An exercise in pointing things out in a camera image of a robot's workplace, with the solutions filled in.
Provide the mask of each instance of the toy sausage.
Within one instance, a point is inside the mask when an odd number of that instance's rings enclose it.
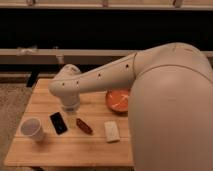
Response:
[[[82,131],[84,131],[86,134],[92,134],[93,133],[93,130],[84,121],[82,121],[80,118],[76,119],[76,125]]]

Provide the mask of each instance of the orange plate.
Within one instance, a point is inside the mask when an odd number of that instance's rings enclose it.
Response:
[[[128,100],[129,100],[130,90],[110,90],[106,94],[106,104],[107,106],[118,113],[124,113],[128,111]]]

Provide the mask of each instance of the white cup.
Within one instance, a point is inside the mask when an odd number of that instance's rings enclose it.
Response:
[[[30,118],[24,121],[21,126],[21,133],[36,142],[42,141],[45,135],[38,118]]]

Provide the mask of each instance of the tabletop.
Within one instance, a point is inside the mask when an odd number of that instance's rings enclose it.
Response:
[[[51,79],[39,79],[35,86],[4,164],[6,166],[133,166],[128,117],[119,116],[105,104],[106,92],[80,94],[77,117],[85,121],[93,135],[79,128],[57,135],[49,116],[60,112],[68,125],[68,116],[59,99],[49,93]],[[24,137],[20,125],[26,119],[39,117],[45,139],[40,143]],[[116,121],[120,141],[107,143],[104,122]]]

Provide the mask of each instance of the smartphone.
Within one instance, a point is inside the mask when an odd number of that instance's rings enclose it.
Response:
[[[67,126],[59,112],[50,115],[50,119],[58,135],[67,131]]]

